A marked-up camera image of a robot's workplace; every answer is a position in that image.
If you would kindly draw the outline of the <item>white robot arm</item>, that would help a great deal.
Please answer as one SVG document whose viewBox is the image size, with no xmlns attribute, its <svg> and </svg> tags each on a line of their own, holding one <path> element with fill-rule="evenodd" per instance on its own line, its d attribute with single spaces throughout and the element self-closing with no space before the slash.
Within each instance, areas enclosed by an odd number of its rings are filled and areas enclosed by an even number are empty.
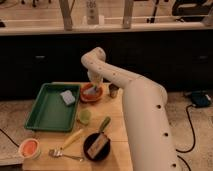
<svg viewBox="0 0 213 171">
<path fill-rule="evenodd" d="M 140 74 L 105 62 L 96 47 L 81 57 L 89 80 L 123 90 L 122 108 L 133 171 L 181 171 L 166 114 L 166 89 Z"/>
</svg>

